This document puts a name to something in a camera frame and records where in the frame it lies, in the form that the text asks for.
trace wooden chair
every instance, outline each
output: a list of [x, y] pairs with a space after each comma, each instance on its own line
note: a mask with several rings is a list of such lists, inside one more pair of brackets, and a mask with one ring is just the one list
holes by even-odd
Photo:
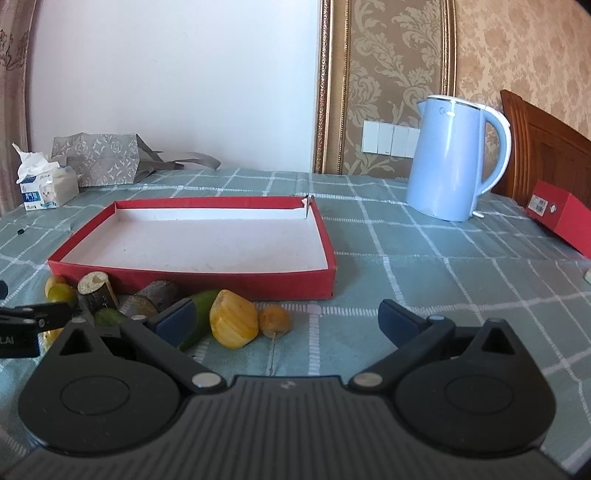
[[501, 91], [511, 124], [511, 159], [494, 193], [526, 206], [537, 180], [568, 190], [591, 208], [591, 140], [508, 90]]

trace tablecloth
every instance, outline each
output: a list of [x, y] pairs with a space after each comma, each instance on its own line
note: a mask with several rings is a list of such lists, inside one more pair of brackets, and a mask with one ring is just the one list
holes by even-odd
[[[23, 207], [0, 219], [2, 305], [44, 301], [47, 257], [114, 200], [174, 196], [314, 195], [332, 241], [337, 276], [329, 301], [284, 303], [294, 329], [231, 351], [212, 338], [189, 354], [234, 374], [341, 375], [344, 381], [391, 353], [377, 309], [392, 298], [415, 313], [458, 325], [509, 321], [548, 379], [556, 419], [543, 449], [565, 468], [591, 454], [591, 262], [525, 216], [513, 200], [486, 194], [483, 219], [454, 223], [414, 211], [405, 184], [362, 176], [246, 169], [157, 172], [138, 184], [84, 189], [55, 210]], [[38, 359], [0, 361], [0, 471], [29, 451], [18, 394]]]

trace curtain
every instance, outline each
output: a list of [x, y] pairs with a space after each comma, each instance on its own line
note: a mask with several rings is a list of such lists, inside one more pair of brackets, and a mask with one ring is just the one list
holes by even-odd
[[28, 150], [25, 63], [35, 2], [0, 0], [0, 216], [22, 203], [12, 143]]

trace blue gripper pad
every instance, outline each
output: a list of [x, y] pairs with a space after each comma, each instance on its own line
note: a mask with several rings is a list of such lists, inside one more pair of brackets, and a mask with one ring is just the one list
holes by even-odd
[[400, 348], [426, 330], [431, 322], [392, 300], [383, 300], [379, 304], [378, 325], [388, 340]]
[[179, 346], [195, 330], [197, 310], [191, 299], [179, 300], [163, 312], [148, 319], [146, 326], [161, 339]]

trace light blue electric kettle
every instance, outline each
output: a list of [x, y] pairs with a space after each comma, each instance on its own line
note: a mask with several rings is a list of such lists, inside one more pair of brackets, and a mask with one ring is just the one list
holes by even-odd
[[[505, 173], [511, 154], [509, 122], [494, 108], [444, 95], [430, 95], [417, 106], [421, 131], [406, 201], [432, 217], [468, 220], [478, 196]], [[482, 181], [487, 122], [496, 129], [501, 147], [493, 172]]]

